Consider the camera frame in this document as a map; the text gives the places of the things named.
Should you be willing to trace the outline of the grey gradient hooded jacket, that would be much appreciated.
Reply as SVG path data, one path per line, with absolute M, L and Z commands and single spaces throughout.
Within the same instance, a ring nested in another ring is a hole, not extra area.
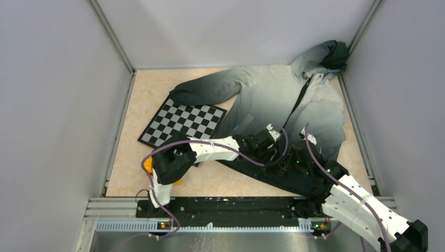
M 215 137 L 247 136 L 267 125 L 280 125 L 288 134 L 278 145 L 300 144 L 305 126 L 316 138 L 316 150 L 336 160 L 346 139 L 344 102 L 331 79 L 344 72 L 350 56 L 346 43 L 329 40 L 300 54 L 289 65 L 233 67 L 178 84 L 170 96 L 174 105 L 235 103 Z

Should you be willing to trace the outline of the black white checkerboard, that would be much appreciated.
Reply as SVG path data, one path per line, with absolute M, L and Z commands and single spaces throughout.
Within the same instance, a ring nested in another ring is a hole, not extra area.
M 216 135 L 226 113 L 226 109 L 215 105 L 175 106 L 168 96 L 137 141 L 157 148 L 175 132 L 198 139 L 211 139 Z

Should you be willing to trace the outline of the yellow block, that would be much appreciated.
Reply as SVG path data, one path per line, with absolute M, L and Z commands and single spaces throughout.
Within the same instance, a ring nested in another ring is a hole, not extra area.
M 144 167 L 146 172 L 148 172 L 149 174 L 153 174 L 153 164 L 152 164 L 152 158 L 151 157 L 144 161 L 143 167 Z

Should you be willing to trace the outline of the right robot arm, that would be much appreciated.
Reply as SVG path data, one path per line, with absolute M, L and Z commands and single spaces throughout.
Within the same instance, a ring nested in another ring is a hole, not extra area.
M 292 146 L 279 163 L 279 182 L 306 197 L 314 216 L 328 215 L 377 251 L 427 251 L 428 228 L 410 221 L 364 189 L 349 170 L 324 160 L 313 144 Z

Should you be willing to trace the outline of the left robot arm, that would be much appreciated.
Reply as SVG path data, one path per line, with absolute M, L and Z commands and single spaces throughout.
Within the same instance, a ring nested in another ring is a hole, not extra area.
M 271 150 L 281 136 L 271 125 L 255 135 L 235 134 L 221 139 L 203 140 L 182 133 L 173 135 L 142 161 L 142 167 L 151 175 L 149 211 L 156 217 L 167 213 L 174 183 L 194 164 L 243 158 L 256 166 L 267 166 L 258 157 Z

